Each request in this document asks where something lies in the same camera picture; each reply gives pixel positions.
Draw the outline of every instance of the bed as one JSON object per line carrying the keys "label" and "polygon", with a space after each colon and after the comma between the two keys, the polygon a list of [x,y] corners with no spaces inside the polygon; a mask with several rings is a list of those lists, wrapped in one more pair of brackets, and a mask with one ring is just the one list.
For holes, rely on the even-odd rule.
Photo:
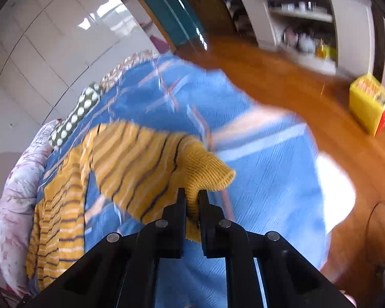
{"label": "bed", "polygon": [[[226,217],[246,230],[262,234],[269,230],[280,232],[315,267],[322,267],[331,230],[352,210],[355,191],[345,172],[316,148],[307,124],[294,113],[255,103],[232,85],[222,71],[205,71],[171,54],[131,59],[125,65],[103,78],[101,85],[106,92],[97,105],[42,163],[40,179],[37,174],[32,177],[32,184],[38,188],[31,203],[36,205],[34,217],[39,217],[38,205],[45,203],[48,186],[60,175],[60,168],[74,150],[81,147],[80,152],[86,152],[91,131],[125,121],[158,132],[195,136],[236,173],[228,187],[209,193],[210,202],[223,207]],[[46,145],[43,147],[42,153],[50,153]],[[30,242],[25,238],[36,220],[30,212],[29,220],[25,221],[28,225],[22,230],[9,227],[0,217],[0,265],[17,294],[35,293],[37,287],[42,290],[54,281],[56,276],[52,275],[58,273],[52,272],[60,270],[62,260],[70,263],[63,265],[72,265],[110,232],[128,235],[140,230],[142,221],[100,193],[98,183],[90,170],[85,179],[82,222],[74,223],[74,228],[82,227],[82,232],[68,236],[66,232],[70,229],[62,229],[64,236],[60,236],[58,229],[52,235],[56,240],[51,241],[51,249],[43,244],[46,253],[41,255],[42,271],[38,270],[40,266],[31,267],[37,263],[37,257],[27,263],[27,273],[32,278],[29,281],[24,265],[5,262],[7,248],[3,237],[15,231],[15,236],[23,238],[17,249],[17,262],[23,261],[27,246],[31,250],[35,245],[34,226]],[[6,212],[6,207],[11,205],[0,204],[0,214]],[[59,214],[63,210],[53,217],[66,219]],[[59,250],[74,250],[74,254],[67,255],[74,258],[59,255]],[[185,251],[183,259],[163,260],[160,264],[156,306],[225,306],[224,261],[202,257],[201,247],[194,240],[186,239]]]}

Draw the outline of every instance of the yellow fabric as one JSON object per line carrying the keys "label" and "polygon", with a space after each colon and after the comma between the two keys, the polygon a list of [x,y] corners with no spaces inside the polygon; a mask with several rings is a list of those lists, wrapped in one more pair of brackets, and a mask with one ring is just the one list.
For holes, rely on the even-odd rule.
{"label": "yellow fabric", "polygon": [[73,148],[36,206],[26,269],[36,267],[40,290],[84,254],[84,203],[90,171],[100,192],[122,211],[147,224],[187,199],[186,237],[200,241],[199,190],[219,191],[235,172],[185,133],[157,132],[129,121],[100,124]]}

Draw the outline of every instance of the metal rivet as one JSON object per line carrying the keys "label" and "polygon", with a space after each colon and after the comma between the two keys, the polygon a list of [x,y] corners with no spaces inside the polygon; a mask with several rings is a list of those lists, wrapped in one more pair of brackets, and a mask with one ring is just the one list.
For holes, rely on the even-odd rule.
{"label": "metal rivet", "polygon": [[231,227],[231,221],[228,220],[228,219],[222,219],[218,224],[219,224],[222,228],[228,228],[228,227]]}
{"label": "metal rivet", "polygon": [[164,219],[160,219],[160,220],[157,220],[156,221],[156,226],[158,228],[165,228],[168,226],[168,221],[167,220],[164,220]]}
{"label": "metal rivet", "polygon": [[110,243],[117,242],[119,239],[120,235],[118,235],[117,233],[111,233],[107,235],[107,241],[109,241]]}
{"label": "metal rivet", "polygon": [[267,237],[268,237],[270,240],[279,240],[281,236],[280,236],[277,232],[269,232],[269,233],[267,234]]}

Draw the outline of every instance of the blue blanket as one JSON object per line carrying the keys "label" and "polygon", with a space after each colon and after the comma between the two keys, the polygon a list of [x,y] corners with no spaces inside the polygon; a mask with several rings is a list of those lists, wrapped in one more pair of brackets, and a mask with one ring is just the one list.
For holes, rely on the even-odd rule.
{"label": "blue blanket", "polygon": [[[234,122],[240,122],[254,107],[253,100],[222,71],[205,71],[173,55],[144,62],[125,73],[60,151],[48,158],[47,177],[37,201],[56,174],[50,170],[99,123],[125,119],[156,130],[185,131],[199,137],[236,170],[235,180],[223,192],[231,207],[226,213],[232,211],[234,221],[246,230],[280,232],[320,267],[329,238],[310,131],[295,115],[287,114],[259,128],[231,133]],[[214,133],[226,137],[214,142]],[[220,194],[211,192],[210,202],[226,207]],[[89,215],[85,251],[110,232],[127,235],[142,226],[100,195],[94,175],[90,175],[85,210]],[[224,260],[206,259],[199,244],[189,240],[185,244],[183,259],[160,261],[156,307],[226,307]]]}

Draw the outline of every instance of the polka dot fabric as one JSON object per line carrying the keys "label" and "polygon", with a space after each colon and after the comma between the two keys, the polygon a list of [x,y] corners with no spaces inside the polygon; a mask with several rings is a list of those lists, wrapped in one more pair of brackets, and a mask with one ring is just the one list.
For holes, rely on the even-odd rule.
{"label": "polka dot fabric", "polygon": [[103,88],[97,83],[92,83],[83,90],[78,98],[78,104],[69,114],[67,119],[61,121],[54,127],[48,138],[48,142],[55,151],[58,151],[68,137],[73,133],[77,124],[99,103],[103,95]]}

